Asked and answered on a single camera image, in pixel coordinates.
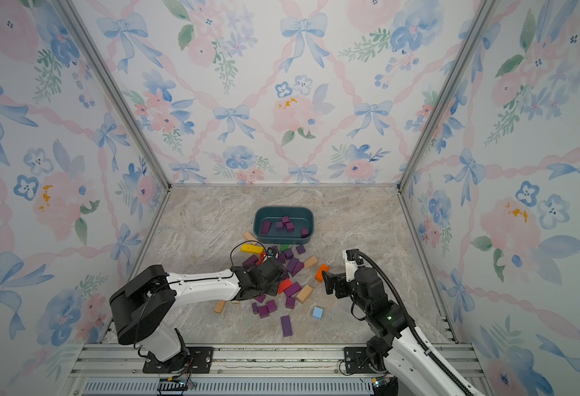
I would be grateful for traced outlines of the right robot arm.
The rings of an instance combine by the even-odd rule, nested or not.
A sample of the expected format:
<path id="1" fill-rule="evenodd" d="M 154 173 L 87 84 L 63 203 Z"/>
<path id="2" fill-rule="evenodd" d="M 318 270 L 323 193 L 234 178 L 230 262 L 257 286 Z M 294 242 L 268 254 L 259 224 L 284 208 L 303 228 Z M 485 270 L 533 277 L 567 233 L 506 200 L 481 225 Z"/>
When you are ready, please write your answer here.
<path id="1" fill-rule="evenodd" d="M 403 381 L 415 395 L 481 394 L 415 325 L 383 271 L 360 267 L 350 278 L 324 272 L 323 280 L 328 295 L 349 297 L 364 313 L 362 320 L 374 333 L 367 341 L 373 368 Z"/>

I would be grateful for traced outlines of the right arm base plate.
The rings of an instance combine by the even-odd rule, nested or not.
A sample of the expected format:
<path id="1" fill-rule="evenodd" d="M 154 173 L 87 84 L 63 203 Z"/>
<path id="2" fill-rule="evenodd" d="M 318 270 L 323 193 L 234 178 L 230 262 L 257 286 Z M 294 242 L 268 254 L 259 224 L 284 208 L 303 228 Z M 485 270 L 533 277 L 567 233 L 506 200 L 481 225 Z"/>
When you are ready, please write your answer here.
<path id="1" fill-rule="evenodd" d="M 344 357 L 341 369 L 346 375 L 373 374 L 384 375 L 387 373 L 384 361 L 375 351 L 370 351 L 366 346 L 346 346 L 343 349 Z"/>

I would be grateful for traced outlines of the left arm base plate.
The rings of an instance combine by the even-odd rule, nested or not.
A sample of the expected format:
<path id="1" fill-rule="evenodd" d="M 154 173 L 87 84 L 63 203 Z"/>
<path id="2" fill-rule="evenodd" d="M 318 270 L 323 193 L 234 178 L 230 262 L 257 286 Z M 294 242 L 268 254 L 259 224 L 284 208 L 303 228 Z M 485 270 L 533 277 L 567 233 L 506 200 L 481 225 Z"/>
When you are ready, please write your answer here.
<path id="1" fill-rule="evenodd" d="M 193 346 L 181 351 L 165 362 L 159 361 L 152 352 L 147 353 L 142 372 L 144 374 L 209 374 L 215 349 L 211 346 Z"/>

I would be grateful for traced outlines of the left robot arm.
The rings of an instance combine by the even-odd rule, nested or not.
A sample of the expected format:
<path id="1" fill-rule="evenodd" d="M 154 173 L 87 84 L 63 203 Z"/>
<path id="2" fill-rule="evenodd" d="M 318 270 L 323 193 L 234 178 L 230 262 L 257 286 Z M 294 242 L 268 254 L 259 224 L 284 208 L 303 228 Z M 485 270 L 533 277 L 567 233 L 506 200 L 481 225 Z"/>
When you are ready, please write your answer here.
<path id="1" fill-rule="evenodd" d="M 152 265 L 115 292 L 109 300 L 118 342 L 146 350 L 143 372 L 182 372 L 194 361 L 177 328 L 164 324 L 172 308 L 206 301 L 252 300 L 275 296 L 286 280 L 285 267 L 275 257 L 248 267 L 184 275 Z"/>

